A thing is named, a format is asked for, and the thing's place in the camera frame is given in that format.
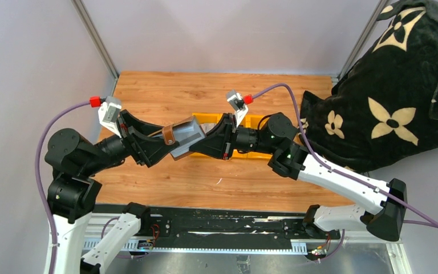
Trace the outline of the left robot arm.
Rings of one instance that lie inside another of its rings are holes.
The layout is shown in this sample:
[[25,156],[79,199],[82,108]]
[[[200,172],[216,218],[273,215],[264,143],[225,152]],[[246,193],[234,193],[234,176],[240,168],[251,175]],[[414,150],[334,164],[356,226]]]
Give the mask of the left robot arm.
[[175,147],[152,137],[161,126],[140,121],[126,111],[119,114],[116,125],[118,134],[96,144],[74,129],[61,129],[49,139],[47,153],[36,155],[36,179],[41,179],[42,160],[52,167],[53,176],[48,189],[39,190],[50,228],[46,273],[105,273],[132,236],[157,232],[150,208],[131,202],[98,245],[82,251],[102,187],[94,176],[123,164],[128,157],[152,166]]

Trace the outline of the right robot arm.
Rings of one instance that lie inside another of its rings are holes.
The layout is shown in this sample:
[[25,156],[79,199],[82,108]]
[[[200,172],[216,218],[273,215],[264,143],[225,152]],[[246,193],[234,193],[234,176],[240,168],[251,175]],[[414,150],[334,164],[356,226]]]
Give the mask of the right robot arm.
[[405,182],[376,180],[338,166],[296,143],[297,132],[281,112],[269,115],[261,128],[236,126],[232,114],[223,114],[190,149],[222,160],[230,159],[235,150],[269,154],[268,165],[277,175],[315,184],[353,202],[340,207],[310,206],[303,219],[306,229],[367,231],[382,240],[398,241],[406,212]]

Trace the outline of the brown leather card holder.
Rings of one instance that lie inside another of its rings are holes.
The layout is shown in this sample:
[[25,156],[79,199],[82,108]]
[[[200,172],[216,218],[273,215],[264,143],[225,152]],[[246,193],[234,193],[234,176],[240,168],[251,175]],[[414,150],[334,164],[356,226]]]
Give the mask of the brown leather card holder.
[[[162,138],[162,139],[164,139],[164,142],[166,144],[174,143],[175,137],[173,136],[173,126],[177,123],[170,124],[168,126],[163,127],[162,133],[155,135],[153,138]],[[190,154],[193,153],[190,148],[191,148],[191,146],[190,147],[178,146],[177,148],[172,150],[170,152],[170,154],[174,160],[179,160],[179,159],[182,159],[182,158],[189,156]]]

